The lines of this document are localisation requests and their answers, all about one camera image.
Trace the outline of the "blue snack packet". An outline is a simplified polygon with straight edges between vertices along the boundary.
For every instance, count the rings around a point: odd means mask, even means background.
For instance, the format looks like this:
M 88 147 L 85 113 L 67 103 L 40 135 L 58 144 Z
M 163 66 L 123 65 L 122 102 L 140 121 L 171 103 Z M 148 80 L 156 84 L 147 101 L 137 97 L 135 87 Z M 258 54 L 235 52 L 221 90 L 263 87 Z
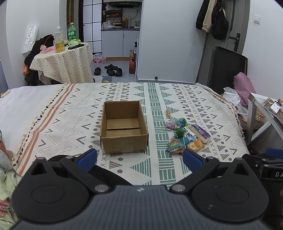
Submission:
M 189 143 L 196 141 L 196 139 L 193 136 L 185 135 L 183 137 L 183 141 L 184 141 L 184 145 L 188 145 Z

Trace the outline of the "yellow oil bottle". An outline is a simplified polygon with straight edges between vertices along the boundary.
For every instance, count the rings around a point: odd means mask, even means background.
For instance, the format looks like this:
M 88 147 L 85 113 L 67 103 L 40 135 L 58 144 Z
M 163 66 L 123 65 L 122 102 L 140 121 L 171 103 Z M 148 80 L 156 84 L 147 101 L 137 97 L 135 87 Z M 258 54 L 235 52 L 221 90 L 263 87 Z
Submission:
M 65 50 L 64 36 L 63 36 L 63 32 L 60 29 L 60 26 L 57 27 L 57 30 L 54 33 L 54 46 L 56 53 L 60 53 Z

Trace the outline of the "white bed sheet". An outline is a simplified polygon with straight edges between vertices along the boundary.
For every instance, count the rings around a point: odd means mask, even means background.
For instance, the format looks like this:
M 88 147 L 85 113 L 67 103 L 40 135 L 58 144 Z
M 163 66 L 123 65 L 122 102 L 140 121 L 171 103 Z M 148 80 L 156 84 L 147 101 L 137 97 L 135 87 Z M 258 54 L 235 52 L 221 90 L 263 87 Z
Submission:
M 18 152 L 22 136 L 62 86 L 23 86 L 1 98 L 1 132 L 8 150 Z

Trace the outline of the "green soda bottle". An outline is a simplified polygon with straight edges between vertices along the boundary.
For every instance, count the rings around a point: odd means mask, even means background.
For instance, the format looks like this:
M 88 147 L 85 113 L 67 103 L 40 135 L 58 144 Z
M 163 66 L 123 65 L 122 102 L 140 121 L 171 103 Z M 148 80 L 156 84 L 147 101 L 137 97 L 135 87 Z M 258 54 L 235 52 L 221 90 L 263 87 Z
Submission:
M 68 32 L 67 32 L 67 37 L 68 37 L 68 41 L 70 42 L 73 39 L 77 38 L 77 30 L 76 27 L 74 26 L 74 23 L 71 22 L 70 26 L 68 28 Z

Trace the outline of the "brown cardboard box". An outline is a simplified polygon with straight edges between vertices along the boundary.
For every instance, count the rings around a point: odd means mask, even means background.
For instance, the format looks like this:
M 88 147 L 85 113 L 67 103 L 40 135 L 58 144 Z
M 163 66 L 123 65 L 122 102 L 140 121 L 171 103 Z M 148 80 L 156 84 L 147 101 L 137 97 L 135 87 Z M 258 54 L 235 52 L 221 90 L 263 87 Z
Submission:
M 105 154 L 146 151 L 148 139 L 140 101 L 104 102 L 100 142 Z

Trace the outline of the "polka dot tablecloth table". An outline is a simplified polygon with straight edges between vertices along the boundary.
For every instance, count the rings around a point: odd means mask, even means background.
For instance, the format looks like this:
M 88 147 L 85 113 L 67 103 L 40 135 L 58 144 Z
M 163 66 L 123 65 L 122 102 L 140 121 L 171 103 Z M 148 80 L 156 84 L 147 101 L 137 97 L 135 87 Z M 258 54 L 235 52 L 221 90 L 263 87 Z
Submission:
M 38 72 L 39 80 L 50 85 L 52 80 L 59 83 L 92 83 L 91 62 L 93 54 L 88 43 L 83 47 L 65 49 L 56 53 L 38 54 L 34 57 L 30 69 Z

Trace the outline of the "green snack bag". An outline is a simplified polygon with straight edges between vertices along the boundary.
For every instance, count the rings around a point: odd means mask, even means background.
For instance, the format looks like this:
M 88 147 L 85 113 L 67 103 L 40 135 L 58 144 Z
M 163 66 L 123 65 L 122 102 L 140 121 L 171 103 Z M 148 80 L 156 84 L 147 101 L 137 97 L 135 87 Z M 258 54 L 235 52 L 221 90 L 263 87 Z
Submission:
M 176 120 L 176 127 L 177 128 L 183 128 L 188 125 L 187 121 L 185 118 L 180 118 Z

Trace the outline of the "dark green candy packet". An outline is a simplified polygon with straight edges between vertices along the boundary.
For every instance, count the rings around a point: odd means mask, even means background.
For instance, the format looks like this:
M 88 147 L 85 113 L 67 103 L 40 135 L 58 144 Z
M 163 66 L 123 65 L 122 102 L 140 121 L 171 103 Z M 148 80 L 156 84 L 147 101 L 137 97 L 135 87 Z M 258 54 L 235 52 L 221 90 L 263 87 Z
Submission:
M 174 136 L 177 138 L 177 139 L 181 139 L 184 137 L 184 134 L 185 134 L 185 131 L 184 129 L 182 128 L 177 128 L 174 130 Z

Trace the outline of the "patterned bed blanket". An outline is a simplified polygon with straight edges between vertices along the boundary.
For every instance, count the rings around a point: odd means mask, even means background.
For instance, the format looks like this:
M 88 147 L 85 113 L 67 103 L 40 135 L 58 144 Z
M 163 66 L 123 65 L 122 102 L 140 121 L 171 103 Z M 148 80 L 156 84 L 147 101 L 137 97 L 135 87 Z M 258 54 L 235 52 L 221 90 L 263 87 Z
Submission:
M 134 185 L 165 185 L 189 175 L 182 152 L 232 162 L 247 154 L 232 103 L 199 84 L 73 83 L 28 96 L 41 111 L 13 159 L 23 176 L 39 157 L 97 150 L 97 165 Z

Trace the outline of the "pink water bottle pack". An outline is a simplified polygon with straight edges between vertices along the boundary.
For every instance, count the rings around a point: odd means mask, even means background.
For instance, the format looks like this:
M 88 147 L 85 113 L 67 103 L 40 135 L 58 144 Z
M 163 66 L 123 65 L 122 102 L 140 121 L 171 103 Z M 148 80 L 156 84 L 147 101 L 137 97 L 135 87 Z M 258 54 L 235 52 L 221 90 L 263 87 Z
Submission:
M 95 53 L 93 61 L 96 64 L 104 64 L 107 62 L 106 57 L 104 57 L 102 53 Z

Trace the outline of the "white side table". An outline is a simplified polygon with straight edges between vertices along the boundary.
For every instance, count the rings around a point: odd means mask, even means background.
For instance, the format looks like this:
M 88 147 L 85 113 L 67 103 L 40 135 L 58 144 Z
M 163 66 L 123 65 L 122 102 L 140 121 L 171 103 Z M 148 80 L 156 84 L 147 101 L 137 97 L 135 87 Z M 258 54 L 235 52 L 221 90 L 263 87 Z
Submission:
M 276 121 L 275 115 L 263 106 L 268 99 L 270 98 L 256 93 L 250 93 L 247 98 L 246 145 L 250 145 L 257 140 L 270 127 L 272 127 L 280 139 L 282 139 L 282 128 Z

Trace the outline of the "purple small snack packet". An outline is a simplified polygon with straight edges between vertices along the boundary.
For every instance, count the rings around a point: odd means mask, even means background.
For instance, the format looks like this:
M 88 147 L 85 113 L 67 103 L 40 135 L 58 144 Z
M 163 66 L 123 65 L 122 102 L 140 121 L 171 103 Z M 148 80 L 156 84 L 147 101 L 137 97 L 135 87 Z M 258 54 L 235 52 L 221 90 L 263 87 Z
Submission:
M 171 121 L 166 122 L 166 129 L 168 129 L 168 130 L 174 130 L 175 126 L 176 126 L 175 123 L 173 123 Z

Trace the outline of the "orange yellow snack packet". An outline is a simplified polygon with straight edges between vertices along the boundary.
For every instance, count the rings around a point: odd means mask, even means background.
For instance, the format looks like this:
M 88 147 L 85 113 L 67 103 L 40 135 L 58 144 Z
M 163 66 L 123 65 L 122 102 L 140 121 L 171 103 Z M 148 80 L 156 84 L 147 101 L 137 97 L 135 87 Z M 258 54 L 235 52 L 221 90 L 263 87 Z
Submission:
M 192 141 L 187 144 L 187 148 L 192 150 L 193 152 L 197 152 L 203 148 L 203 143 L 201 140 L 197 139 L 196 141 Z

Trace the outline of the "purple white snack bar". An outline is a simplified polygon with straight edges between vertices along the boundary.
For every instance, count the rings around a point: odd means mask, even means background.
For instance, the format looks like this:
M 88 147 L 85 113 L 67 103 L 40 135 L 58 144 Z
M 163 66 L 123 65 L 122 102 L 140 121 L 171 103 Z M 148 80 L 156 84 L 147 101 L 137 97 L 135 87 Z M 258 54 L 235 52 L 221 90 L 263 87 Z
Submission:
M 210 139 L 210 134 L 197 124 L 189 125 L 189 129 L 201 140 L 202 143 L 207 143 Z

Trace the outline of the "small brown snack packet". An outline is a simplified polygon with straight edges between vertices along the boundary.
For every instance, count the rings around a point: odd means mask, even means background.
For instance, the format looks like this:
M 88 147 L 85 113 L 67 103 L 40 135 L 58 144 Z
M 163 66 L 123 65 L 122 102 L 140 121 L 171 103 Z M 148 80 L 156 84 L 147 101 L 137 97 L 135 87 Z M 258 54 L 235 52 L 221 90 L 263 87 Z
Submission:
M 171 113 L 169 110 L 166 110 L 166 118 L 171 118 Z

